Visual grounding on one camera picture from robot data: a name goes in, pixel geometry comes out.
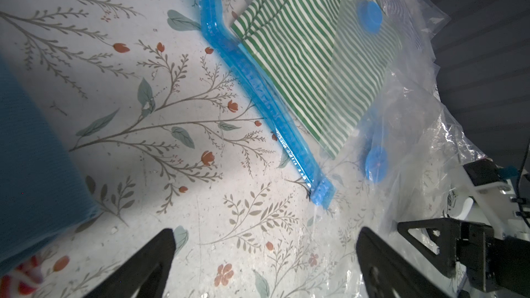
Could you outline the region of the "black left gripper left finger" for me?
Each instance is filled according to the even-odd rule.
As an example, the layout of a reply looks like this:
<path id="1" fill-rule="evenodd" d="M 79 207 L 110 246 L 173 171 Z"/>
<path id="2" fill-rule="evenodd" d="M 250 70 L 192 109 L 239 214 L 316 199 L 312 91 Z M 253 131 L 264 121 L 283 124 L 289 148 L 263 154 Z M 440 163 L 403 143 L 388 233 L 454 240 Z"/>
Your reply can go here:
<path id="1" fill-rule="evenodd" d="M 162 297 L 176 251 L 173 231 L 161 230 L 87 297 Z"/>

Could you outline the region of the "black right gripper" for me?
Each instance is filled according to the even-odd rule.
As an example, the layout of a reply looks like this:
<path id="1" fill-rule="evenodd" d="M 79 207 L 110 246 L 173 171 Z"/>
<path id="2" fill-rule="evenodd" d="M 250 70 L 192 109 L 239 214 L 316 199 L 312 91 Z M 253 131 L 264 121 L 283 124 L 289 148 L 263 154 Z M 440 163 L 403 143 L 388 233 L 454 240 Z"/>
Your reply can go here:
<path id="1" fill-rule="evenodd" d="M 472 288 L 529 295 L 526 240 L 500 240 L 491 226 L 451 218 L 400 222 L 397 231 L 445 277 L 455 277 L 458 261 L 466 267 Z"/>

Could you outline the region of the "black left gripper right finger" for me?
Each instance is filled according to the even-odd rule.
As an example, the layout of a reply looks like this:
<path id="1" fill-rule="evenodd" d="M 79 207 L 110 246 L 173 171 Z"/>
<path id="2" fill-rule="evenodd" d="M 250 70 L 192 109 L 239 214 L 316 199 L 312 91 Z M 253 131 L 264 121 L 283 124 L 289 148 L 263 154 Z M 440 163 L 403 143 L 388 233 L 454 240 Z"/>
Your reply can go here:
<path id="1" fill-rule="evenodd" d="M 357 260 L 369 297 L 446 297 L 370 228 L 360 230 Z"/>

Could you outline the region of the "blue garment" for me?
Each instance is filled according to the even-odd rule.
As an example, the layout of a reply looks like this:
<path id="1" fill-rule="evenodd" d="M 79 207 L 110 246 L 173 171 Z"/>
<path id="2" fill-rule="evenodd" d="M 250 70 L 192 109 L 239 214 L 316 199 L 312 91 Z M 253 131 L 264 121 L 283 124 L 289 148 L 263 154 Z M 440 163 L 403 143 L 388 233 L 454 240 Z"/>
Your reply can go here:
<path id="1" fill-rule="evenodd" d="M 44 116 L 1 64 L 1 274 L 99 212 Z"/>

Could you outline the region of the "red white striped tank top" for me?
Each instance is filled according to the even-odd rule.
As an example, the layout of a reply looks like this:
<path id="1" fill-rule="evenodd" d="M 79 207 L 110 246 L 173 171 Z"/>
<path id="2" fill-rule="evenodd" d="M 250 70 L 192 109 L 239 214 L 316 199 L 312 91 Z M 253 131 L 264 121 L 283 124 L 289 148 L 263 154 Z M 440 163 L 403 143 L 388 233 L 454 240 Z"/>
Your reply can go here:
<path id="1" fill-rule="evenodd" d="M 1 278 L 1 298 L 32 295 L 44 282 L 40 254 L 20 264 Z"/>

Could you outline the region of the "vacuum bag with green striped garment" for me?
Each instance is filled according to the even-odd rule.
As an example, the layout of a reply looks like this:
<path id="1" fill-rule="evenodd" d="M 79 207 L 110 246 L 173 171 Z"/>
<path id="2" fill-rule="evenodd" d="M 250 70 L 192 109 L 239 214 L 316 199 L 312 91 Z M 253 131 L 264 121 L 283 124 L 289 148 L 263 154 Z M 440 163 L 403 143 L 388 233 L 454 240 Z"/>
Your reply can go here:
<path id="1" fill-rule="evenodd" d="M 483 158 L 442 104 L 431 39 L 446 23 L 427 0 L 200 0 L 204 37 L 282 146 L 286 183 L 225 195 L 239 297 L 365 297 L 373 230 L 450 297 L 444 276 L 397 232 L 401 221 L 456 217 L 450 172 Z"/>

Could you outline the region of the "green white striped garment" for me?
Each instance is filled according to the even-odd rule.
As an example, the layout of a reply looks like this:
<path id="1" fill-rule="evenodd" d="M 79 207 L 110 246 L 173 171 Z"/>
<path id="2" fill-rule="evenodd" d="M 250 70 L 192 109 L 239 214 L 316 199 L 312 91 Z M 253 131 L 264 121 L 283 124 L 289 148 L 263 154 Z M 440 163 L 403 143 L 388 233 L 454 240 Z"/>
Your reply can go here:
<path id="1" fill-rule="evenodd" d="M 353 135 L 402 47 L 378 0 L 253 0 L 232 30 L 331 157 Z"/>

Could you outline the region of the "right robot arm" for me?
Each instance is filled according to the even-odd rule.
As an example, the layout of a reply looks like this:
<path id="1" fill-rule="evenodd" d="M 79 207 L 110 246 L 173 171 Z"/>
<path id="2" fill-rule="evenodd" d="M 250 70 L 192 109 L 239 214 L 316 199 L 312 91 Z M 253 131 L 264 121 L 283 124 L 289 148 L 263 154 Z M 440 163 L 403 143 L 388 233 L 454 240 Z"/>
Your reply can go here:
<path id="1" fill-rule="evenodd" d="M 483 212 L 486 224 L 456 217 L 400 222 L 397 231 L 442 275 L 466 268 L 472 287 L 529 296 L 529 199 L 519 193 L 523 172 L 480 159 L 450 172 Z"/>

